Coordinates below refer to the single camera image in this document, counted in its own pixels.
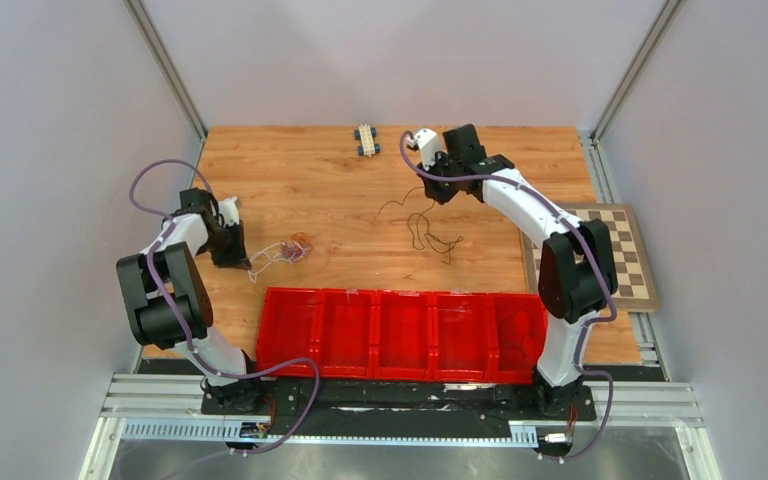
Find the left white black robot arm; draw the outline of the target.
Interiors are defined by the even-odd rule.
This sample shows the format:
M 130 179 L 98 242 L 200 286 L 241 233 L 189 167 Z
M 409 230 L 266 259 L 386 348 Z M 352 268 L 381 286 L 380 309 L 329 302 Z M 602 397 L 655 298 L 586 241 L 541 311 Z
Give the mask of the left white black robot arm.
M 253 363 L 219 332 L 195 259 L 208 254 L 217 268 L 250 270 L 237 198 L 217 200 L 204 189 L 179 195 L 158 236 L 137 254 L 119 259 L 116 273 L 131 332 L 138 344 L 173 349 L 203 374 L 205 398 L 242 414 L 260 410 L 265 386 Z

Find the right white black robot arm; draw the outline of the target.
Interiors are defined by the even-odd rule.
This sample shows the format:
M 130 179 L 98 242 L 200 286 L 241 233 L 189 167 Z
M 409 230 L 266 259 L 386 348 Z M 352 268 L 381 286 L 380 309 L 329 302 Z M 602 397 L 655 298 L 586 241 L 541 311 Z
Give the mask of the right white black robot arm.
M 472 124 L 441 134 L 428 128 L 407 130 L 399 148 L 403 156 L 418 153 L 419 161 L 411 167 L 427 198 L 443 205 L 460 192 L 471 195 L 540 246 L 537 290 L 549 320 L 531 403 L 544 417 L 558 416 L 582 384 L 582 357 L 592 325 L 617 315 L 617 271 L 607 225 L 562 209 L 507 157 L 487 154 Z

